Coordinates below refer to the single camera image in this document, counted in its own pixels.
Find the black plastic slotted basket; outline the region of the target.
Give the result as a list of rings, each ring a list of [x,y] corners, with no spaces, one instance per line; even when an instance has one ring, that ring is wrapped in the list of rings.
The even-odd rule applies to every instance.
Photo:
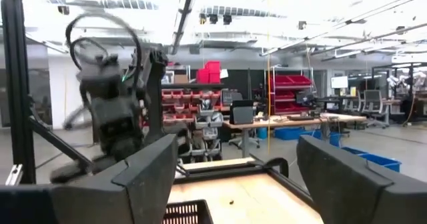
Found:
[[[214,224],[206,200],[168,203],[162,224]]]

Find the black aluminium table frame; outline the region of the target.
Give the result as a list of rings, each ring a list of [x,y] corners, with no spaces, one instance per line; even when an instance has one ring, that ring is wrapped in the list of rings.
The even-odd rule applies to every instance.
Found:
[[[22,0],[1,0],[13,159],[24,164],[22,185],[36,185],[29,114],[27,45]]]

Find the black monitor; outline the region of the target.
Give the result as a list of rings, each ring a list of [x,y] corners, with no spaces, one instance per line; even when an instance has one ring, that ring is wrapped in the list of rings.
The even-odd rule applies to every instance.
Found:
[[[230,123],[234,125],[252,124],[254,122],[254,102],[252,100],[235,100],[230,105]]]

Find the shelf rack of small bins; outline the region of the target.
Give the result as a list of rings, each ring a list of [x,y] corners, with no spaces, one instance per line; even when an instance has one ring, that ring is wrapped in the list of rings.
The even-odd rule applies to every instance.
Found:
[[[162,79],[163,124],[169,129],[186,128],[178,147],[178,156],[183,163],[222,159],[221,82],[197,83],[197,70],[192,78],[189,65],[170,63]]]

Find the black curved corner bracket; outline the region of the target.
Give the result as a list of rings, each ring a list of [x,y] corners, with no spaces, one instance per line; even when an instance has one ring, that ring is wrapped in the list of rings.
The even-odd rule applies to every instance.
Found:
[[[283,157],[275,157],[264,163],[267,168],[278,167],[279,173],[285,177],[289,177],[289,164]]]

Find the wooden workbench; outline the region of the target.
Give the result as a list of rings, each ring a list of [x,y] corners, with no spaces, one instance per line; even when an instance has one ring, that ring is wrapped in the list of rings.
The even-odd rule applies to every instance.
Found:
[[[319,125],[320,130],[322,132],[322,138],[326,140],[328,138],[330,132],[330,124],[340,122],[365,122],[365,117],[353,116],[353,115],[343,115],[343,114],[335,114],[335,113],[321,113],[320,117],[313,120],[305,120],[305,121],[292,121],[283,115],[272,115],[268,118],[268,120],[264,121],[253,121],[250,124],[231,124],[229,121],[224,121],[223,124],[230,129],[241,129],[242,130],[242,143],[240,148],[242,150],[242,157],[249,157],[249,130],[257,129],[262,127],[268,128],[268,133],[270,133],[271,128],[282,128],[282,127],[299,127],[299,126],[311,126],[311,125]]]

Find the white lit monitor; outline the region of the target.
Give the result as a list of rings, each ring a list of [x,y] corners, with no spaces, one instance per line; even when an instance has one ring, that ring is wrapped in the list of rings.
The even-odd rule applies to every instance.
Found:
[[[348,77],[332,77],[331,78],[331,88],[333,89],[345,89],[348,88]]]

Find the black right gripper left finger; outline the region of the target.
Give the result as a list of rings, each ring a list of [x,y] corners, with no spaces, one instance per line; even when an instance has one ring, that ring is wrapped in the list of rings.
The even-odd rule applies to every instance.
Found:
[[[176,136],[166,135],[70,184],[0,186],[0,224],[160,224],[176,165]]]

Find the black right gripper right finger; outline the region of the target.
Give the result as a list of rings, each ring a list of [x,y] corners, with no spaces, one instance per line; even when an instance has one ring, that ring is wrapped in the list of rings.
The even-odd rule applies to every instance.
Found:
[[[427,183],[309,135],[296,153],[324,224],[427,224]]]

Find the grey office chair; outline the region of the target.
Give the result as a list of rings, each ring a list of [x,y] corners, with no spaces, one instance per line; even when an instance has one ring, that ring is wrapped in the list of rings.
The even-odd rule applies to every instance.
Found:
[[[362,114],[366,116],[367,127],[379,126],[385,129],[390,126],[388,111],[379,90],[367,89],[364,91]]]

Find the stacked red bins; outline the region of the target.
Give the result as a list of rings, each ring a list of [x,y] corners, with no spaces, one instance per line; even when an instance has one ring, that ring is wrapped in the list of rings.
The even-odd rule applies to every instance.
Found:
[[[207,61],[203,68],[196,73],[197,83],[220,83],[221,63],[219,61]]]

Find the rack of large red bins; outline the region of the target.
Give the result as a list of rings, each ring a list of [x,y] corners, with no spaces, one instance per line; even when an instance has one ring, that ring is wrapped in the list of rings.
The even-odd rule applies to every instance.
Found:
[[[309,110],[310,107],[303,102],[303,98],[305,94],[311,95],[314,89],[311,69],[305,75],[303,70],[272,67],[266,81],[271,114],[288,115]]]

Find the large shallow blue bin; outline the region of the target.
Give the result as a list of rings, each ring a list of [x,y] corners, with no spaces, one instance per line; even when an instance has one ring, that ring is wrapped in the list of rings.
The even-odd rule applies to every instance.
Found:
[[[376,163],[376,164],[378,164],[380,166],[386,167],[386,168],[391,169],[393,171],[396,171],[398,173],[400,172],[401,162],[399,162],[399,161],[397,161],[395,159],[390,159],[390,158],[387,158],[387,157],[375,155],[375,154],[368,153],[368,152],[365,152],[365,151],[361,151],[361,150],[358,150],[358,149],[354,149],[354,148],[351,148],[351,147],[342,147],[342,150],[345,150],[345,151],[347,151],[349,153],[357,155],[357,156],[359,156],[361,158],[364,158],[364,159],[366,159],[368,161],[371,161],[373,163]]]

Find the silver mounting bracket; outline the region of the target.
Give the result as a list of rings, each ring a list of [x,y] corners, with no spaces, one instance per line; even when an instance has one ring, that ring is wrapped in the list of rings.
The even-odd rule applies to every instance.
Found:
[[[23,165],[13,165],[11,171],[5,181],[5,185],[16,186],[20,184],[23,176]]]

